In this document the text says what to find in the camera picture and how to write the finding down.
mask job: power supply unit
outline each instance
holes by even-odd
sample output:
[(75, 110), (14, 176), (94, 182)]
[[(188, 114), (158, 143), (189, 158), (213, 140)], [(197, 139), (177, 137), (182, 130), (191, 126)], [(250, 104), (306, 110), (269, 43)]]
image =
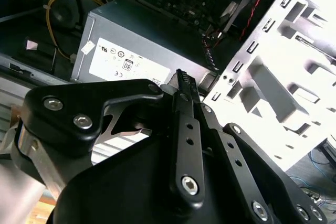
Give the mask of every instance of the power supply unit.
[(89, 13), (72, 80), (146, 78), (160, 85), (176, 69), (205, 90), (217, 76), (199, 33), (133, 0), (115, 0)]

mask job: red wire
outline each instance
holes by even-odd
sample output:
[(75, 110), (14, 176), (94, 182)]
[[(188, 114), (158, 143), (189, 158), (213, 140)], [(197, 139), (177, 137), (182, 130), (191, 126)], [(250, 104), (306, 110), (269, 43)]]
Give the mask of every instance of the red wire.
[(243, 29), (243, 31), (241, 32), (241, 35), (240, 35), (240, 38), (239, 38), (240, 41), (242, 40), (243, 36), (245, 35), (246, 29), (249, 27), (249, 25), (250, 25), (250, 23), (251, 23), (251, 20), (252, 20), (252, 18), (253, 18), (253, 15), (254, 15), (254, 11), (256, 10), (256, 8), (257, 8), (257, 6), (259, 5), (260, 1), (261, 1), (261, 0), (257, 0), (255, 6), (252, 8), (252, 10), (251, 10), (251, 15), (250, 15), (250, 17), (249, 17), (249, 19), (248, 19), (248, 21), (247, 21), (247, 25), (246, 25), (246, 27)]

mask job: yellow wire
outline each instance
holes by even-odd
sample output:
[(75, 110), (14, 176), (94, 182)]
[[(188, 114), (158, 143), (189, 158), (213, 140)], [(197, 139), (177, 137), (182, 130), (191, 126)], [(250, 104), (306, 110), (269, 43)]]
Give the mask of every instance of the yellow wire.
[[(58, 49), (58, 45), (57, 45), (57, 42), (56, 42), (56, 39), (55, 39), (55, 35), (54, 35), (54, 32), (52, 31), (52, 27), (51, 27), (51, 22), (50, 22), (50, 9), (51, 9), (51, 5), (55, 2), (56, 0), (49, 0), (48, 2), (48, 6), (47, 6), (47, 11), (46, 11), (46, 21), (47, 21), (47, 27), (48, 27), (48, 30), (49, 30), (49, 33), (50, 33), (50, 36), (51, 36), (51, 39), (52, 39), (52, 42), (54, 43), (54, 45), (57, 47), (57, 50), (58, 52), (63, 56), (65, 57), (66, 59), (69, 60), (69, 57), (67, 57), (65, 54), (63, 54), (61, 52), (61, 50)], [(97, 3), (98, 5), (103, 5), (104, 3), (101, 1), (101, 0), (93, 0), (95, 3)]]

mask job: wooden floor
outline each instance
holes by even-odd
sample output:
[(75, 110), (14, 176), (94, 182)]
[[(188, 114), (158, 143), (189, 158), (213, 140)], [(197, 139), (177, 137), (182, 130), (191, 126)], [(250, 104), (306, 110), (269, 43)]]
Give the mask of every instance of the wooden floor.
[(35, 208), (30, 213), (26, 224), (45, 224), (56, 202), (54, 199), (42, 196)]

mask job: power supply label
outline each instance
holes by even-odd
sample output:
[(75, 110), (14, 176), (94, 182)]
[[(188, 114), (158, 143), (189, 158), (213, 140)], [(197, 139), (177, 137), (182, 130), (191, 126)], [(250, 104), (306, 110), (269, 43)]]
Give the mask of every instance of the power supply label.
[(160, 85), (170, 69), (99, 38), (89, 72), (107, 81), (149, 79)]

